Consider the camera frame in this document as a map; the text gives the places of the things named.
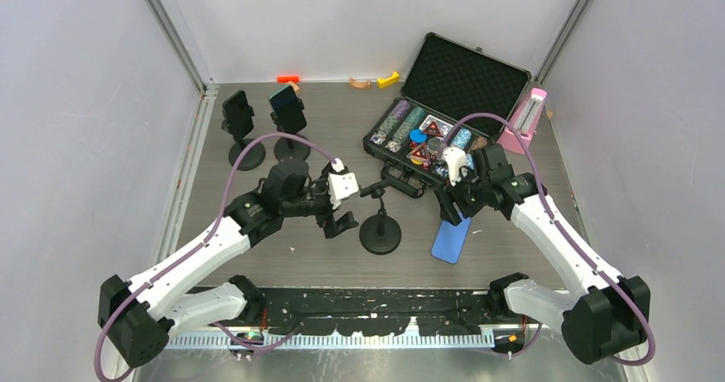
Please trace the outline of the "small-clamp black phone stand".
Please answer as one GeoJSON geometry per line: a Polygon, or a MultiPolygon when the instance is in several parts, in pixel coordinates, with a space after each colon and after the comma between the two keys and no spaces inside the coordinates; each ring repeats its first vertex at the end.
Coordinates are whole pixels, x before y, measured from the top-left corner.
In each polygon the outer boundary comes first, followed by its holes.
{"type": "Polygon", "coordinates": [[[379,201],[376,215],[368,217],[359,227],[359,241],[363,248],[374,255],[392,253],[401,243],[402,230],[396,220],[386,212],[383,196],[392,180],[385,178],[360,190],[360,197],[371,197],[379,201]]]}

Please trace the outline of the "dark green-edged smartphone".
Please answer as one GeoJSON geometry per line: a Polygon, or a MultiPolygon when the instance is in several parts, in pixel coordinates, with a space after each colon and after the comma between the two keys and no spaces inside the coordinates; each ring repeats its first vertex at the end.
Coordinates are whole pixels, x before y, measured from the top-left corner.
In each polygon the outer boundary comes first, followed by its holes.
{"type": "Polygon", "coordinates": [[[273,123],[282,132],[297,134],[307,126],[304,104],[291,85],[286,85],[269,97],[273,123]]]}

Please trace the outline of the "black smartphone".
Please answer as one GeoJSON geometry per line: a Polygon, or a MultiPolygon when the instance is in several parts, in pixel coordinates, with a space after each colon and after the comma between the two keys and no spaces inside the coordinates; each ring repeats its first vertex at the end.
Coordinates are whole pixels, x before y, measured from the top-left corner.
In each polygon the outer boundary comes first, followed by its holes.
{"type": "Polygon", "coordinates": [[[235,141],[244,139],[254,128],[254,110],[249,105],[245,91],[236,91],[222,104],[221,128],[235,141]]]}

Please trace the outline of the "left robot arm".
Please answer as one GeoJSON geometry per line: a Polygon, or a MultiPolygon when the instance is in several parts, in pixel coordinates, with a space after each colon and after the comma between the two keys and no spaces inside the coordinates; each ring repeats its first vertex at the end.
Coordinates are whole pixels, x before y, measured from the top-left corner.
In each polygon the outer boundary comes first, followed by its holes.
{"type": "Polygon", "coordinates": [[[130,368],[158,356],[169,340],[223,320],[255,324],[264,309],[262,293],[244,276],[192,292],[201,279],[277,233],[284,220],[315,218],[325,238],[356,227],[353,214],[334,216],[358,193],[356,175],[341,160],[329,162],[317,179],[304,160],[287,159],[270,168],[257,187],[235,197],[202,233],[142,273],[117,275],[100,286],[100,339],[109,340],[130,368]]]}

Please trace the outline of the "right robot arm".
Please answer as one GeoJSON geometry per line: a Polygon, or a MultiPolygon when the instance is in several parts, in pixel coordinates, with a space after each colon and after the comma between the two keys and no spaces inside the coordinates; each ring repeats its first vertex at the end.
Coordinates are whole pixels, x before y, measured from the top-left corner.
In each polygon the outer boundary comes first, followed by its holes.
{"type": "Polygon", "coordinates": [[[640,366],[653,358],[649,286],[639,276],[624,277],[572,228],[536,167],[516,173],[498,144],[470,154],[451,145],[439,160],[448,170],[448,180],[435,192],[442,220],[457,226],[484,208],[500,212],[533,241],[565,285],[565,292],[554,291],[523,273],[496,279],[487,301],[493,319],[505,323],[527,316],[559,332],[585,364],[616,360],[640,344],[647,346],[642,358],[620,363],[640,366]]]}

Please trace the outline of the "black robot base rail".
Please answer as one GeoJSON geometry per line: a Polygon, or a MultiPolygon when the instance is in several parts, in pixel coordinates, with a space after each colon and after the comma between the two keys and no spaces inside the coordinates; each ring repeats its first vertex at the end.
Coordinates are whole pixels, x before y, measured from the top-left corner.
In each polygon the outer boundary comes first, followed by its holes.
{"type": "Polygon", "coordinates": [[[503,326],[520,334],[533,319],[496,314],[487,291],[470,289],[262,288],[262,310],[252,319],[223,320],[284,336],[398,336],[413,328],[421,336],[468,336],[503,326]]]}

